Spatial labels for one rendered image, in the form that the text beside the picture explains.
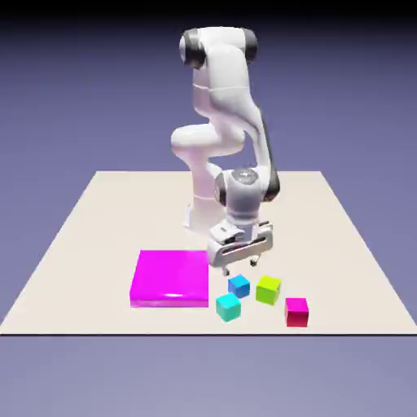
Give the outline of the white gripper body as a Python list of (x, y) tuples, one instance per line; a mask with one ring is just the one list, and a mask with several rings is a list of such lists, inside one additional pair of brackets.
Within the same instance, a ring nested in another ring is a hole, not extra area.
[(215, 268), (267, 252), (274, 243), (273, 225), (268, 221), (237, 227), (227, 220), (210, 231), (208, 263)]

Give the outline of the small blue cube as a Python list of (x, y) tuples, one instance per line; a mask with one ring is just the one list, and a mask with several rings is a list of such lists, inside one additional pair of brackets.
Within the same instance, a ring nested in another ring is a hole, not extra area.
[(244, 298), (250, 294), (250, 282), (243, 275), (236, 275), (228, 279), (228, 291), (238, 298)]

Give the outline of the small lime green cube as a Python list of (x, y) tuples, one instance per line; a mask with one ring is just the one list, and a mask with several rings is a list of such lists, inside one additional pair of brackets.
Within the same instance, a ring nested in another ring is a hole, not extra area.
[(280, 279), (263, 275), (256, 285), (256, 300), (267, 305), (274, 305), (279, 298), (280, 287)]

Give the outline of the small cyan cube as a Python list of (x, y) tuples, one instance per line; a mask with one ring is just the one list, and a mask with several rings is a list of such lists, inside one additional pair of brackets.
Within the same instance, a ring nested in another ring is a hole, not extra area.
[(216, 312), (224, 322), (229, 322), (241, 315), (240, 299), (232, 292), (216, 299)]

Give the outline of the small crimson cube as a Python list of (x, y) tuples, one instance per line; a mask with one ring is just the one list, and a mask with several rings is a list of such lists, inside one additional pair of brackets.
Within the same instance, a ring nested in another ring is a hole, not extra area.
[(305, 298), (287, 297), (285, 300), (285, 318), (288, 327), (307, 327), (309, 306)]

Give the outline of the large magenta box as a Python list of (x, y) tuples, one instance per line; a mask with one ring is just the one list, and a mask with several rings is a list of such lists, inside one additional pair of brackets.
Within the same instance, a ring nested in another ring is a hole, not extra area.
[(129, 290), (132, 307), (206, 308), (209, 264), (204, 250), (142, 250)]

